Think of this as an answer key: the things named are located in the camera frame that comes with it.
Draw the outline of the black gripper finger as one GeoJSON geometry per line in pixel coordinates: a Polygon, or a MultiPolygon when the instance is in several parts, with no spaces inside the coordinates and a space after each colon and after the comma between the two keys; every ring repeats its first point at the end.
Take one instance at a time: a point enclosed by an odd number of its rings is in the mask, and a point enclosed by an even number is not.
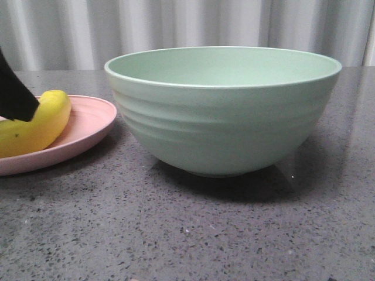
{"type": "Polygon", "coordinates": [[[18,79],[1,52],[1,116],[29,122],[38,106],[37,98],[18,79]]]}

